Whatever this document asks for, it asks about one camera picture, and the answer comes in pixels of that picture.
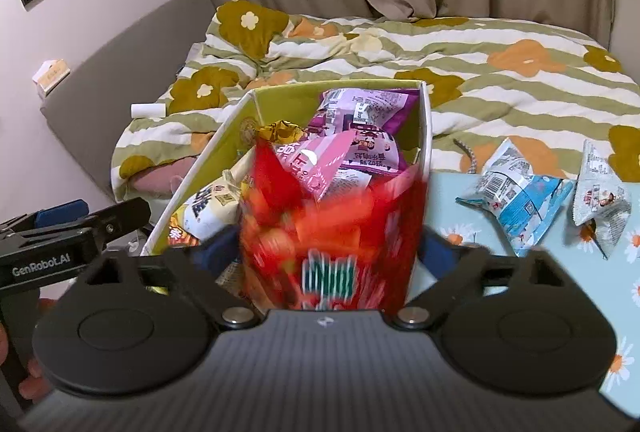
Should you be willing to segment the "person's hand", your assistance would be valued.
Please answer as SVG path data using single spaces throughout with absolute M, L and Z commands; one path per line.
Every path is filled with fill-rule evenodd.
M 4 364 L 9 357 L 11 342 L 9 334 L 3 326 L 0 326 L 0 342 L 0 363 Z M 43 377 L 42 368 L 36 357 L 32 357 L 28 361 L 26 371 L 26 378 L 18 383 L 18 392 L 25 400 L 35 403 L 47 396 L 51 392 L 52 386 Z

